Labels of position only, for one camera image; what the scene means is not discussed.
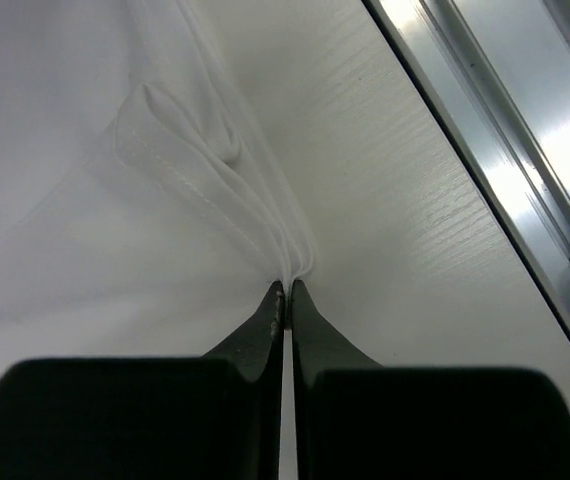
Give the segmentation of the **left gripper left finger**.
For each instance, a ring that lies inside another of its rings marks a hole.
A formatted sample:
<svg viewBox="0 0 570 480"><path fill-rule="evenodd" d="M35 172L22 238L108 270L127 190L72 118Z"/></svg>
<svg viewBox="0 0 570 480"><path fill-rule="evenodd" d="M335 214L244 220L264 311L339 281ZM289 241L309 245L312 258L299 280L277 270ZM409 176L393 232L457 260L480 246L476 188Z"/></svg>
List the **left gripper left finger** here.
<svg viewBox="0 0 570 480"><path fill-rule="evenodd" d="M49 358L0 378L0 479L275 479L285 294L192 358Z"/></svg>

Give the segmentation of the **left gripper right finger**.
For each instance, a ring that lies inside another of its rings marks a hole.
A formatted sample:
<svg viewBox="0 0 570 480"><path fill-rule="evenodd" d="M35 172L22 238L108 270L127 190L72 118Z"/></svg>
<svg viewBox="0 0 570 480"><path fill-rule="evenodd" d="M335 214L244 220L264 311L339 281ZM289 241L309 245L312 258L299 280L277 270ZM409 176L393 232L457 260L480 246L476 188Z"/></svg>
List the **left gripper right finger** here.
<svg viewBox="0 0 570 480"><path fill-rule="evenodd" d="M570 412L542 373L385 367L290 291L303 479L570 479Z"/></svg>

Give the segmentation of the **white t shirt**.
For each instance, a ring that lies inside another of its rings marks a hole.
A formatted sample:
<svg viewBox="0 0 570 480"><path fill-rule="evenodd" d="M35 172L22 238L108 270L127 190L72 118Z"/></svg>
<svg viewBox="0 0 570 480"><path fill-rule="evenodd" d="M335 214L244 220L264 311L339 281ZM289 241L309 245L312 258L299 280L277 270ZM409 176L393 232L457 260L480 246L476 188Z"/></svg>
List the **white t shirt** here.
<svg viewBox="0 0 570 480"><path fill-rule="evenodd" d="M204 349L312 267L190 1L0 1L0 375Z"/></svg>

